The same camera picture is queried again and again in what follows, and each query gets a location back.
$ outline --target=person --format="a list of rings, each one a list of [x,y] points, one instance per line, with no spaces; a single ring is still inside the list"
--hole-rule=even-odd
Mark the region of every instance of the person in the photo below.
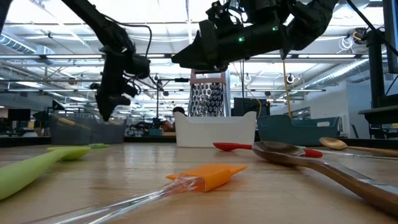
[[[181,106],[176,106],[173,109],[173,114],[175,112],[180,112],[185,115],[185,110]],[[162,129],[164,132],[175,132],[175,123],[171,123],[170,121],[166,120],[166,121],[164,121],[164,123],[162,125]]]

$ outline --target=white basket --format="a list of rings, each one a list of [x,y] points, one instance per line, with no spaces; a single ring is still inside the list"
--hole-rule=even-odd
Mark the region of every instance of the white basket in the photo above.
[[[177,147],[214,147],[214,142],[254,144],[256,112],[243,117],[186,117],[174,113]]]

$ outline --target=blue bin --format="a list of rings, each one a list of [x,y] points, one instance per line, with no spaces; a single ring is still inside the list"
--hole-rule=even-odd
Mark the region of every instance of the blue bin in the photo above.
[[[290,119],[287,115],[264,116],[257,119],[261,141],[277,141],[295,146],[321,146],[322,137],[337,138],[338,120],[335,118]]]

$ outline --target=red measuring spoon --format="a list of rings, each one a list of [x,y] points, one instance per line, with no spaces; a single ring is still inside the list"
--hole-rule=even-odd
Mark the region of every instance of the red measuring spoon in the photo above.
[[[249,149],[251,150],[252,146],[249,144],[239,144],[239,143],[228,143],[228,142],[214,142],[214,147],[217,149],[221,149],[222,151],[232,151],[235,149]],[[314,149],[304,149],[304,156],[311,158],[321,158],[323,156],[322,152],[314,150]]]

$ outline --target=wooden table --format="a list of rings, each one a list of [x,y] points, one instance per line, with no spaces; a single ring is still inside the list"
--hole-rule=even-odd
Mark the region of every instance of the wooden table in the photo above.
[[[0,151],[0,166],[45,152],[46,146]],[[398,161],[325,156],[364,175],[398,185]],[[121,144],[82,161],[59,162],[0,202],[1,223],[21,223],[156,189],[201,164],[249,166],[209,193],[185,193],[139,208],[114,223],[336,224],[397,223],[337,183],[309,169],[269,164],[251,151],[177,149],[174,144]]]

